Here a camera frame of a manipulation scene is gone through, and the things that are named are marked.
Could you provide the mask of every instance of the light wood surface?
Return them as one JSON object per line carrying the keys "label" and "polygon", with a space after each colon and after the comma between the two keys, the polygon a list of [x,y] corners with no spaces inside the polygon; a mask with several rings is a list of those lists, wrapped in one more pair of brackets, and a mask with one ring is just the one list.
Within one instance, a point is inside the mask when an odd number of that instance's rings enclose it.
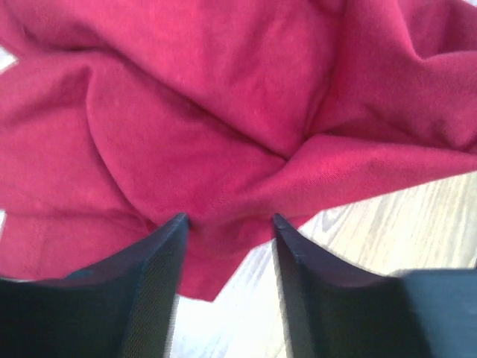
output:
{"label": "light wood surface", "polygon": [[[0,73],[14,61],[0,49]],[[471,267],[477,172],[318,213],[301,231],[381,274]],[[178,298],[171,358],[288,357],[272,256],[270,243],[251,251],[213,303]]]}

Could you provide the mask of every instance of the black plastic part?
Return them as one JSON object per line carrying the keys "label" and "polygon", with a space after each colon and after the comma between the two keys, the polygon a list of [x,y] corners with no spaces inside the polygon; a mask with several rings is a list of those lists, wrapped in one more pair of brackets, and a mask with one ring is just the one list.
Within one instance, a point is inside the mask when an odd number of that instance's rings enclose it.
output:
{"label": "black plastic part", "polygon": [[0,357],[163,357],[187,234],[179,215],[65,279],[1,279]]}
{"label": "black plastic part", "polygon": [[294,358],[477,357],[477,271],[382,277],[274,216],[282,314]]}

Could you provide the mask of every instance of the tabletop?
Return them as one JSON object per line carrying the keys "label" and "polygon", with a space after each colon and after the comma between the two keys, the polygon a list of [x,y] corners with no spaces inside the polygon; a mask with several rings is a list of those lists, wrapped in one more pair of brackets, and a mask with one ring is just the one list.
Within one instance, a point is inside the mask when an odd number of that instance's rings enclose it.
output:
{"label": "tabletop", "polygon": [[[0,73],[15,61],[0,48]],[[3,218],[0,208],[0,230]],[[380,274],[472,267],[477,257],[477,172],[326,210],[300,231]],[[214,302],[178,296],[171,358],[288,357],[277,290],[267,243],[249,253]]]}

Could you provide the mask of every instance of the red towel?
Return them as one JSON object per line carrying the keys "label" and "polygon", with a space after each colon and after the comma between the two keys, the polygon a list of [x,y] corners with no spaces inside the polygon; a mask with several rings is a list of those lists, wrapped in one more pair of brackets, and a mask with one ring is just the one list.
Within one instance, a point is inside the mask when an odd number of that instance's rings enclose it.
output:
{"label": "red towel", "polygon": [[212,300],[280,212],[477,169],[461,0],[0,0],[0,273],[61,277],[175,213]]}

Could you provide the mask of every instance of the red cloth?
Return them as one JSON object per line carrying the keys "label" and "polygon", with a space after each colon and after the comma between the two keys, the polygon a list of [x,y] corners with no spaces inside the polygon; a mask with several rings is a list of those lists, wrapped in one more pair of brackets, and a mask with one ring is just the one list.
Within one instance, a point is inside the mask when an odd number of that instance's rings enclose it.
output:
{"label": "red cloth", "polygon": [[477,169],[460,0],[0,0],[0,273],[61,277],[175,213],[212,300],[270,217]]}

